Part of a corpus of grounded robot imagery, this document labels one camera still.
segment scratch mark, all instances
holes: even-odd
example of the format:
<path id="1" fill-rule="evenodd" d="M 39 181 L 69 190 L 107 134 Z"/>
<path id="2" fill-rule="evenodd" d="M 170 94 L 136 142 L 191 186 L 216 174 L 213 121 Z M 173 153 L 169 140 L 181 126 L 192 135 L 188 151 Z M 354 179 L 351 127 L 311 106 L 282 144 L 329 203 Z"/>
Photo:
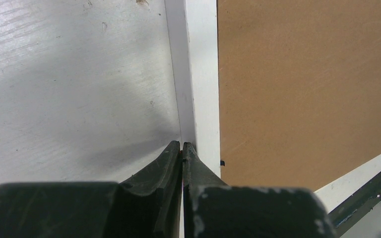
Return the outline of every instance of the scratch mark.
<path id="1" fill-rule="evenodd" d="M 237 145 L 237 146 L 235 146 L 233 149 L 231 149 L 231 150 L 229 151 L 229 153 L 231 153 L 231 152 L 233 152 L 233 151 L 237 150 L 237 148 L 239 148 L 240 146 L 242 146 L 242 145 L 246 144 L 246 142 L 247 142 L 247 141 L 248 141 L 248 140 L 245 140 L 244 142 L 242 142 L 242 143 L 238 144 L 238 145 Z"/>
<path id="2" fill-rule="evenodd" d="M 39 190 L 40 189 L 36 189 L 36 191 L 34 192 L 33 196 L 28 201 L 27 206 L 25 206 L 24 212 L 22 213 L 22 216 L 21 216 L 21 220 L 18 223 L 18 229 L 21 229 L 22 226 L 24 225 L 25 219 L 27 218 L 28 211 L 30 210 L 31 205 L 34 202 L 34 199 L 36 199 L 37 194 L 39 194 Z"/>
<path id="3" fill-rule="evenodd" d="M 8 26 L 8 25 L 11 25 L 11 24 L 13 24 L 13 23 L 16 23 L 16 22 L 18 22 L 18 21 L 21 21 L 21 20 L 25 19 L 28 15 L 29 15 L 29 14 L 26 13 L 26 14 L 23 14 L 23 15 L 21 15 L 21 16 L 14 17 L 14 18 L 12 18 L 11 20 L 6 21 L 4 24 L 1 24 L 1 25 L 0 25 L 0 28 L 3 28 L 3 27 L 6 28 L 6 26 Z"/>
<path id="4" fill-rule="evenodd" d="M 15 29 L 11 29 L 11 30 L 8 30 L 8 31 L 5 31 L 5 32 L 2 32 L 0 33 L 0 37 L 4 37 L 4 36 L 8 36 L 10 35 L 11 33 L 16 33 L 16 32 L 23 32 L 23 34 L 25 34 L 25 28 L 27 27 L 30 27 L 30 26 L 34 26 L 33 29 L 31 31 L 35 31 L 37 30 L 37 26 L 35 26 L 37 23 L 41 22 L 42 20 L 40 21 L 32 21 L 32 22 L 28 22 L 28 23 L 24 23 L 22 25 L 19 25 L 17 26 L 17 28 Z"/>
<path id="5" fill-rule="evenodd" d="M 346 222 L 350 217 L 353 216 L 353 214 L 357 212 L 357 209 L 354 210 L 354 212 L 352 212 L 350 215 L 348 215 L 346 218 L 344 218 L 344 220 L 342 220 L 340 223 L 338 223 L 338 225 L 335 226 L 335 228 L 338 228 L 341 224 L 343 224 L 344 222 Z"/>
<path id="6" fill-rule="evenodd" d="M 46 226 L 46 228 L 47 228 L 46 229 L 46 233 L 47 234 L 51 234 L 54 229 L 60 227 L 66 221 L 68 221 L 68 220 L 72 219 L 73 217 L 75 217 L 77 215 L 78 211 L 81 211 L 84 207 L 86 207 L 90 203 L 90 201 L 93 199 L 93 197 L 94 197 L 94 194 L 91 194 L 89 196 L 89 198 L 84 203 L 82 203 L 82 205 L 77 210 L 75 210 L 73 213 L 71 213 L 69 216 L 67 216 L 64 220 L 54 224 L 51 227 L 48 227 L 48 224 L 44 224 Z"/>
<path id="7" fill-rule="evenodd" d="M 377 40 L 373 41 L 374 44 L 376 44 L 377 42 L 379 42 L 381 40 L 381 37 L 379 37 Z"/>
<path id="8" fill-rule="evenodd" d="M 102 26 L 103 26 L 103 33 L 107 31 L 107 23 L 106 22 L 102 22 L 101 23 Z"/>
<path id="9" fill-rule="evenodd" d="M 79 106 L 79 107 L 77 107 L 77 109 L 81 109 L 81 108 L 83 108 L 83 107 L 86 107 L 86 106 L 88 106 L 89 104 L 85 104 L 85 105 L 83 105 L 83 106 Z"/>
<path id="10" fill-rule="evenodd" d="M 8 10 L 8 11 L 0 12 L 0 16 L 1 15 L 2 16 L 9 15 L 9 14 L 15 13 L 15 12 L 17 12 L 19 10 L 23 10 L 23 9 L 24 9 L 23 7 L 19 7 L 19 8 L 11 9 L 11 10 Z"/>
<path id="11" fill-rule="evenodd" d="M 41 29 L 44 29 L 45 26 L 44 25 L 38 25 L 36 27 L 34 27 L 33 29 L 31 30 L 27 30 L 27 31 L 24 31 L 20 34 L 17 34 L 17 35 L 14 35 L 12 38 L 20 38 L 20 37 L 23 37 L 23 36 L 28 36 L 30 33 L 35 33 Z"/>
<path id="12" fill-rule="evenodd" d="M 17 195 L 15 196 L 15 198 L 12 200 L 11 208 L 6 212 L 5 221 L 3 222 L 5 224 L 4 229 L 6 229 L 6 225 L 7 225 L 7 221 L 8 221 L 9 216 L 12 214 L 12 212 L 15 209 L 14 204 L 17 203 L 17 201 L 23 196 L 23 194 L 24 194 L 24 192 L 22 192 L 22 191 L 18 192 Z"/>

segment clamp jaw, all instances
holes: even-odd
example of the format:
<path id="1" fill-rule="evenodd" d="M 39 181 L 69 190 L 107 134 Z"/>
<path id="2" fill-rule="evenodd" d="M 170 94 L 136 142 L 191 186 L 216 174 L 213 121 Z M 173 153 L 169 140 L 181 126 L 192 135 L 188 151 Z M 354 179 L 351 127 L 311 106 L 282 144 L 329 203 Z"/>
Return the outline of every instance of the clamp jaw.
<path id="1" fill-rule="evenodd" d="M 335 237 L 309 190 L 228 186 L 172 141 L 121 183 L 0 185 L 0 238 L 177 238 L 182 193 L 186 238 Z"/>

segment brown panel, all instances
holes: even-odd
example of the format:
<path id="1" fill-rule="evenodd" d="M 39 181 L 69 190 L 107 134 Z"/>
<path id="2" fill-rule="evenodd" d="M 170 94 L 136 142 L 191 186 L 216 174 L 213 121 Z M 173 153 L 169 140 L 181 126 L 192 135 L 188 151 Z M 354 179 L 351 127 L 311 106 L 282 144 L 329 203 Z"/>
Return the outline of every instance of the brown panel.
<path id="1" fill-rule="evenodd" d="M 219 0 L 222 179 L 320 188 L 381 154 L 381 0 Z"/>

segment wood grain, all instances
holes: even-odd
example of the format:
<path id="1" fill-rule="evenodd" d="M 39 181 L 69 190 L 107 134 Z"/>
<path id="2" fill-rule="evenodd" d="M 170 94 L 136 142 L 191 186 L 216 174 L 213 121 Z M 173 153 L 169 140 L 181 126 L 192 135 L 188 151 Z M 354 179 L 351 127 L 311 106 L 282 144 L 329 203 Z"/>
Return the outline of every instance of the wood grain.
<path id="1" fill-rule="evenodd" d="M 180 138 L 164 1 L 0 0 L 0 183 L 122 181 Z"/>

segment white edge strip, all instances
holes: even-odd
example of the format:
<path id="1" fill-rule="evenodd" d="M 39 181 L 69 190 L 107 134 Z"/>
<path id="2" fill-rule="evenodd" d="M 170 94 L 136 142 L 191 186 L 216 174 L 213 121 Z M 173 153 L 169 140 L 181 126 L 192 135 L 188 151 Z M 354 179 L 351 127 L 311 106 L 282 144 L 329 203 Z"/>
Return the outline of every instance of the white edge strip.
<path id="1" fill-rule="evenodd" d="M 350 197 L 381 171 L 381 154 L 346 175 L 318 189 L 315 194 L 328 212 Z"/>
<path id="2" fill-rule="evenodd" d="M 185 1 L 165 0 L 170 53 L 183 142 L 196 143 Z"/>
<path id="3" fill-rule="evenodd" d="M 217 1 L 165 5 L 182 142 L 220 177 Z"/>
<path id="4" fill-rule="evenodd" d="M 196 151 L 220 177 L 217 1 L 185 0 Z"/>

